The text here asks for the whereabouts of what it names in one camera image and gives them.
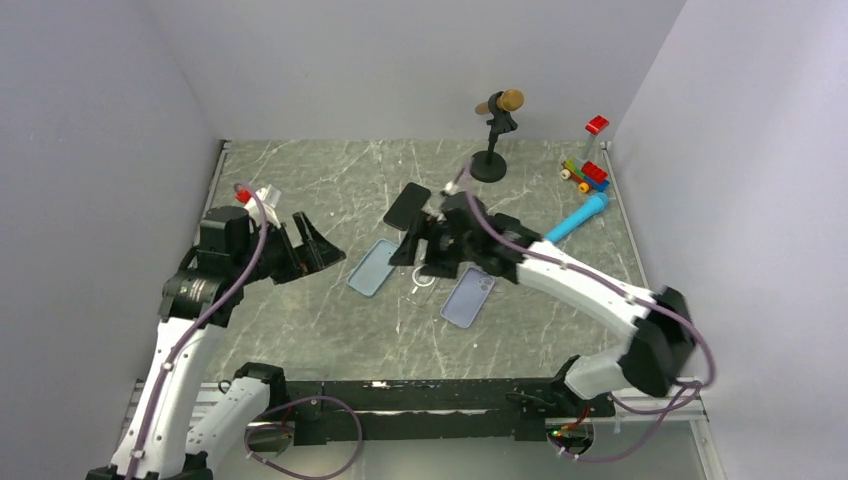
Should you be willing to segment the lavender phone case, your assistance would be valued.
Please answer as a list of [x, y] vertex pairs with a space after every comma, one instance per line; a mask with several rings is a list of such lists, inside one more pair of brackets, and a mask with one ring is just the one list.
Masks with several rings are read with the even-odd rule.
[[494, 285], [495, 279], [492, 276], [469, 266], [442, 305], [441, 317], [458, 328], [470, 328]]

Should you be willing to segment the black phone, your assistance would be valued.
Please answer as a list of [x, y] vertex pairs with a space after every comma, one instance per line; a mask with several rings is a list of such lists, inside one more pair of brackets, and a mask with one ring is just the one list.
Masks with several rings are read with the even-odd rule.
[[407, 183], [383, 215], [383, 222], [399, 231], [406, 231], [431, 195], [430, 189], [414, 182]]

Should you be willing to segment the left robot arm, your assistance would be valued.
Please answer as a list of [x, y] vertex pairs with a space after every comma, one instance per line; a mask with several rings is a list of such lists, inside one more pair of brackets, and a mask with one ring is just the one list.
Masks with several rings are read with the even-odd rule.
[[155, 354], [129, 427], [105, 467], [90, 479], [211, 479], [248, 424], [279, 417], [290, 397], [282, 368], [247, 363], [224, 397], [192, 420], [204, 373], [246, 285], [276, 285], [345, 259], [308, 217], [293, 216], [301, 244], [292, 244], [273, 211], [255, 202], [209, 210], [199, 240], [165, 283]]

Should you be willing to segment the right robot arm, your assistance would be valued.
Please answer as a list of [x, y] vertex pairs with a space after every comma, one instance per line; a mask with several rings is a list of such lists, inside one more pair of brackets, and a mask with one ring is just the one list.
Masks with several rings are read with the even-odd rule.
[[600, 322], [621, 345], [566, 362], [551, 390], [553, 406], [572, 416], [590, 399], [632, 387], [660, 398], [677, 385], [696, 346], [682, 292], [651, 291], [606, 275], [559, 250], [518, 219], [497, 213], [482, 226], [474, 214], [454, 211], [442, 219], [417, 214], [393, 266], [412, 266], [426, 244], [421, 271], [454, 278], [470, 262], [488, 275], [548, 294]]

